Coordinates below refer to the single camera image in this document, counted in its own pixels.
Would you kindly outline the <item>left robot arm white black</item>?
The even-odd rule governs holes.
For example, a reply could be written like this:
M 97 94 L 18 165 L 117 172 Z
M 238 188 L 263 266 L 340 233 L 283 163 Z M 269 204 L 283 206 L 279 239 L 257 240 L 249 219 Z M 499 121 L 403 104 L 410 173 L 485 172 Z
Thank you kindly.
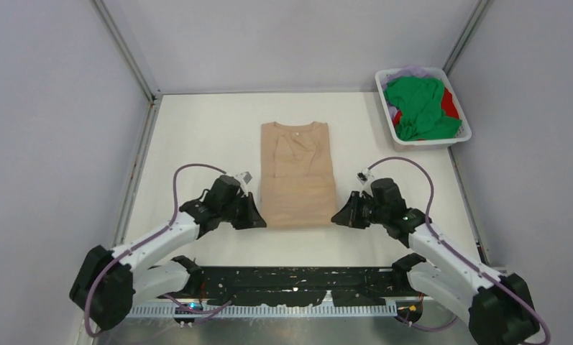
M 236 230 L 265 228 L 254 196 L 247 190 L 249 172 L 220 175 L 205 196 L 178 206 L 168 224 L 112 249 L 91 249 L 69 292 L 88 325 L 102 331 L 119 325 L 130 310 L 147 300 L 179 292 L 192 298 L 201 291 L 200 269 L 185 257 L 158 261 L 193 243 L 222 223 Z

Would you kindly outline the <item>beige t shirt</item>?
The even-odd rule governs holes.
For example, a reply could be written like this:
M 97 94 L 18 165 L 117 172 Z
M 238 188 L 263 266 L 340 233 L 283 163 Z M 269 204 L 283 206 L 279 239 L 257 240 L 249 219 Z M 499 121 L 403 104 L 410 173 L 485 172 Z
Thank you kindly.
M 267 226 L 328 226 L 338 206 L 329 125 L 270 122 L 260 138 L 260 211 Z

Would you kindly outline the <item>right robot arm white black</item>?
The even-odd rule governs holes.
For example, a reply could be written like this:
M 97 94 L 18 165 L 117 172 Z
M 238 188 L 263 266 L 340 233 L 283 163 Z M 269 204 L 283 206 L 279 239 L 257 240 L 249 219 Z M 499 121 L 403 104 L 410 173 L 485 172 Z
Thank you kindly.
M 522 344 L 540 331 L 526 282 L 459 253 L 417 208 L 409 208 L 391 178 L 354 191 L 331 218 L 353 229 L 372 224 L 412 250 L 394 262 L 392 286 L 401 295 L 427 295 L 464 322 L 477 344 Z

